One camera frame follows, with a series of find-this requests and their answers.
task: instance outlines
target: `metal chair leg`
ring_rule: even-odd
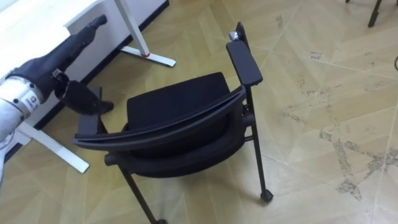
[[[247,94],[246,100],[248,101],[249,112],[254,114],[253,97],[252,97],[250,88],[246,89],[246,94]],[[257,125],[255,123],[254,123],[254,125],[251,126],[251,132],[252,132],[254,150],[256,152],[257,168],[258,168],[259,177],[260,177],[261,198],[265,202],[268,203],[272,200],[272,198],[274,198],[274,195],[266,188],[266,180],[264,178],[264,170],[262,168],[262,158],[261,158],[259,135],[258,135],[258,131],[257,131]]]
[[[382,0],[377,0],[376,5],[374,6],[371,19],[369,20],[368,27],[371,28],[374,26],[374,23],[376,22],[377,16],[379,15],[379,7],[381,4]]]
[[[143,209],[143,211],[145,212],[145,214],[147,215],[150,224],[167,224],[166,220],[156,220],[154,217],[154,214],[152,214],[152,211],[150,210],[150,208],[148,207],[147,202],[145,201],[144,197],[142,196],[140,190],[138,189],[137,184],[135,183],[134,179],[131,177],[131,175],[128,173],[128,171],[126,169],[123,169],[121,166],[119,166],[120,171],[122,172],[125,180],[127,181],[127,183],[129,184],[132,192],[134,193],[134,195],[136,196],[139,204],[141,205],[141,208]]]

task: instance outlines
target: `chair backrest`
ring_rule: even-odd
[[[245,98],[246,89],[240,86],[203,111],[172,124],[141,132],[129,131],[125,127],[120,133],[107,133],[99,116],[81,115],[78,133],[75,135],[73,143],[85,149],[109,152],[138,152],[142,149],[151,149],[196,135],[209,126],[217,126],[218,122],[223,119],[233,119],[242,124],[242,106]]]

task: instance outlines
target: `chair armrest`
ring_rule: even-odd
[[[228,43],[226,49],[242,85],[250,87],[262,82],[260,69],[242,40]]]
[[[102,88],[91,90],[99,99],[102,98]],[[104,126],[101,120],[101,115],[79,115],[79,124],[77,135],[79,134],[99,134],[104,133]]]

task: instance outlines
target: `tan vinyl flooring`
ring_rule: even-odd
[[[126,122],[126,100],[222,71],[234,88],[225,44],[245,25],[264,81],[253,89],[267,187],[254,150],[176,179],[134,178],[156,217],[170,224],[398,223],[398,9],[383,0],[173,0],[143,33],[174,68],[119,54],[91,83],[115,102],[110,131]],[[71,143],[77,115],[64,109],[44,131],[86,159],[79,174],[37,142],[6,165],[2,224],[147,224],[104,153]]]

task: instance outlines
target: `desk leg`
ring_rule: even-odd
[[[32,140],[31,137],[27,136],[26,134],[18,131],[16,129],[14,139],[21,145],[26,146]]]
[[[23,122],[17,130],[49,148],[57,156],[61,157],[65,162],[69,163],[81,173],[86,172],[90,166],[86,161],[76,156],[76,154],[69,151],[67,148],[63,147],[56,140],[46,135],[43,131],[39,131],[25,122]]]
[[[137,43],[139,48],[135,49],[134,47],[125,46],[122,48],[122,51],[125,53],[133,54],[142,58],[146,58],[148,60],[152,60],[154,62],[158,62],[173,67],[176,63],[175,60],[153,54],[149,51],[148,46],[145,43],[145,40],[141,34],[141,31],[138,28],[136,20],[128,11],[128,6],[125,0],[114,0],[114,1],[119,9],[120,14],[122,15],[123,21],[126,23],[127,28],[129,29],[132,35],[132,38]]]

